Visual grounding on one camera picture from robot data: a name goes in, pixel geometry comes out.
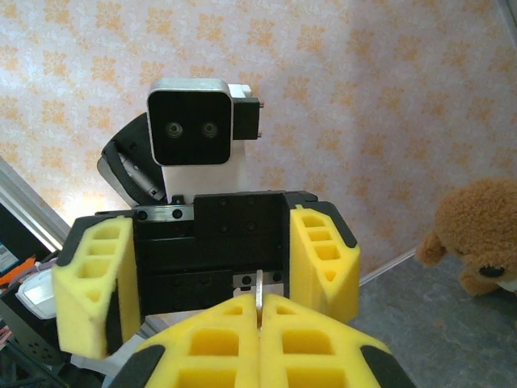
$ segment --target brown teddy bear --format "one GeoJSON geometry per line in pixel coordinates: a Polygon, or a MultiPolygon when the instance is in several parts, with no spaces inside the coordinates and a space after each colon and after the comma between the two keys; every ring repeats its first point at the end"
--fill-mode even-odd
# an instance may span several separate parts
{"type": "Polygon", "coordinates": [[[445,196],[416,258],[430,267],[447,252],[463,262],[470,295],[517,292],[517,179],[480,179],[445,196]]]}

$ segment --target camera lens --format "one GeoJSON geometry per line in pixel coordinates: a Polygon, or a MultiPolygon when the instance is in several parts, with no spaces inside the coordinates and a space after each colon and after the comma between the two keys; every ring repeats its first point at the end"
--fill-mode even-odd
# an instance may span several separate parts
{"type": "Polygon", "coordinates": [[[203,135],[208,138],[217,136],[217,126],[214,123],[203,125],[203,135]]]}
{"type": "Polygon", "coordinates": [[[177,139],[181,135],[183,135],[183,127],[178,123],[169,123],[165,127],[167,131],[167,135],[172,137],[173,139],[177,139]]]}

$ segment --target screw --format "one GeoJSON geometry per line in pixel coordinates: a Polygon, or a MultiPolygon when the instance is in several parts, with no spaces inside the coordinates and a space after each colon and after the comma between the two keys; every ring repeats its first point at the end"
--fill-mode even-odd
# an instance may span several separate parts
{"type": "Polygon", "coordinates": [[[138,212],[138,219],[140,221],[145,221],[147,219],[147,213],[144,211],[138,212]]]}
{"type": "Polygon", "coordinates": [[[173,210],[172,212],[172,217],[176,220],[180,219],[181,217],[183,217],[183,212],[180,210],[180,209],[175,209],[173,210]]]}

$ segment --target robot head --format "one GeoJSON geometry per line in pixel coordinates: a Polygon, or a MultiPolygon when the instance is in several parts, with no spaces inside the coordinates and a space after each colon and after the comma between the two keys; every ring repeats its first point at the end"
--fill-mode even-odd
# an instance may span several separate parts
{"type": "Polygon", "coordinates": [[[147,99],[154,161],[163,167],[221,165],[229,161],[233,105],[224,81],[161,78],[147,99]]]}

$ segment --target patterned wallpaper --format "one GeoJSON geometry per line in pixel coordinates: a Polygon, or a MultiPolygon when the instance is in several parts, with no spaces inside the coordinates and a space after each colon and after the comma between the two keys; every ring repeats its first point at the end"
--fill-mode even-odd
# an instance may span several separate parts
{"type": "Polygon", "coordinates": [[[367,272],[515,175],[516,64],[491,0],[0,0],[0,155],[68,222],[119,209],[95,163],[155,78],[249,83],[253,188],[333,201],[367,272]]]}

